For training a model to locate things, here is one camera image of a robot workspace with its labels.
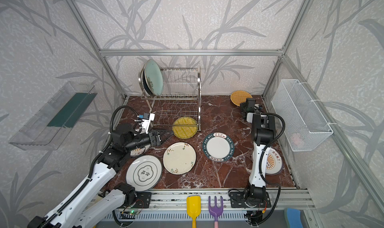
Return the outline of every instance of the yellow woven coaster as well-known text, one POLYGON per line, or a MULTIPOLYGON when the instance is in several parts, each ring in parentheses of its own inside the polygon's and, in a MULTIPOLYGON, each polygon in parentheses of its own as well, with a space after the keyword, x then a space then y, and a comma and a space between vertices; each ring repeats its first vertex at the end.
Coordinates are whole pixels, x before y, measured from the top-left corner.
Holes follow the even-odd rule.
POLYGON ((177 119, 173 125, 195 125, 195 126, 173 126, 172 130, 176 137, 180 139, 188 139, 197 132, 197 122, 189 116, 183 116, 177 119))
POLYGON ((231 101, 236 106, 240 106, 240 103, 246 102, 247 98, 252 98, 251 94, 247 91, 234 91, 231 94, 231 101))

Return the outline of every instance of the blue sponge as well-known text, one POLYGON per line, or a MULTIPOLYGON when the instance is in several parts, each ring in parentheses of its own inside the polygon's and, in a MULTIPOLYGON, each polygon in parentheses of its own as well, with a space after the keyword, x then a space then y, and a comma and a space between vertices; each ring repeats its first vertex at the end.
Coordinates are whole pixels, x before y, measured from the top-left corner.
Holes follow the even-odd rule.
POLYGON ((284 210, 285 221, 288 228, 303 228, 300 219, 300 211, 292 208, 285 208, 284 210))

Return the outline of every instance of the purple fork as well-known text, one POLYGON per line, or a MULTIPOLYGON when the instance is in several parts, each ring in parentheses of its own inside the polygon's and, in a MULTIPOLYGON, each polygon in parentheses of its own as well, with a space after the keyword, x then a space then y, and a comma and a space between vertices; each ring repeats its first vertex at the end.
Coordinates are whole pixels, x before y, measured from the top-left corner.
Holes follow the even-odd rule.
POLYGON ((223 213, 223 209, 224 209, 223 197, 220 196, 220 199, 221 199, 221 206, 220 207, 217 207, 217 198, 216 198, 216 196, 215 196, 215 206, 211 207, 211 196, 208 197, 208 209, 209 209, 209 213, 211 214, 211 216, 213 216, 215 218, 215 228, 218 228, 217 218, 219 216, 221 216, 221 214, 223 213))

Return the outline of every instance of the orange sunburst design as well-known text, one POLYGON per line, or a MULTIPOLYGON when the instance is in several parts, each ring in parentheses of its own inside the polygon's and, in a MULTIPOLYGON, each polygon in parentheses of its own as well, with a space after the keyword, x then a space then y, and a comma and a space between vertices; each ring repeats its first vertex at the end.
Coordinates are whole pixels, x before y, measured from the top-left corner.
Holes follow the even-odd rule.
POLYGON ((267 170, 270 170, 270 169, 275 167, 275 159, 273 158, 273 156, 271 154, 268 154, 267 161, 269 163, 269 166, 267 167, 267 170))

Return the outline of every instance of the wall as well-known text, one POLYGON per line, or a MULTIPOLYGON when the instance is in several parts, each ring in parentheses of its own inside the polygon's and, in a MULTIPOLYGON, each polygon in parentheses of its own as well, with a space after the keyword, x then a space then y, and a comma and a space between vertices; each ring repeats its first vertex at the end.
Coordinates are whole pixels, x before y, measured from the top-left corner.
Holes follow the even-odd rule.
POLYGON ((0 30, 0 226, 25 228, 88 174, 122 99, 64 2, 0 0, 0 30), (8 144, 67 81, 98 94, 59 149, 8 144))
MULTIPOLYGON (((302 0, 76 0, 103 49, 278 49, 302 0)), ((127 94, 150 57, 112 57, 127 94)), ((161 66, 202 68, 202 93, 261 94, 276 57, 153 57, 161 66), (226 87, 228 82, 236 84, 226 87)))
MULTIPOLYGON (((288 56, 355 149, 384 184, 384 0, 314 0, 288 56)), ((282 66, 279 74, 287 74, 282 66)), ((270 101, 275 87, 268 92, 270 101)), ((325 227, 384 227, 384 218, 329 138, 293 153, 281 140, 297 181, 308 188, 325 227)))

